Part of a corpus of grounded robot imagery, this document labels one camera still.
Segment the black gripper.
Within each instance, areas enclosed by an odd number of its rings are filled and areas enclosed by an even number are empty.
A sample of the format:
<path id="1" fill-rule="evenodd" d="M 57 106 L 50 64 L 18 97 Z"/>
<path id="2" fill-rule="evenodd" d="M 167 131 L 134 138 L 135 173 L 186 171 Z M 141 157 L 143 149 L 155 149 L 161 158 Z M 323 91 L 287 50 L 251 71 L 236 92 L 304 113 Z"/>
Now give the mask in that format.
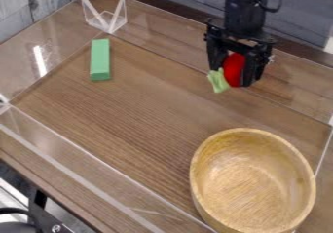
<path id="1" fill-rule="evenodd" d="M 206 31 L 203 41 L 208 69 L 216 71 L 228 52 L 246 55 L 242 70 L 242 86 L 248 87 L 259 80 L 264 65 L 271 62 L 271 48 L 275 38 L 263 30 L 254 33 L 239 34 L 223 27 L 223 20 L 208 18 L 204 22 Z"/>

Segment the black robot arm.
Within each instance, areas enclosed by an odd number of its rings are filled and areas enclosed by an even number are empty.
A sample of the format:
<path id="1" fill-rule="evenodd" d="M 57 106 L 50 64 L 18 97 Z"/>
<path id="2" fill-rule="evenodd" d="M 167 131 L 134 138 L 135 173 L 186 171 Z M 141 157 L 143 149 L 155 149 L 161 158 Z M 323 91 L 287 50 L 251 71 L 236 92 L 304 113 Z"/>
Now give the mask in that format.
<path id="1" fill-rule="evenodd" d="M 206 78 L 214 93 L 246 88 L 259 80 L 275 43 L 263 31 L 264 17 L 280 6 L 282 0 L 224 0 L 223 19 L 206 21 Z"/>

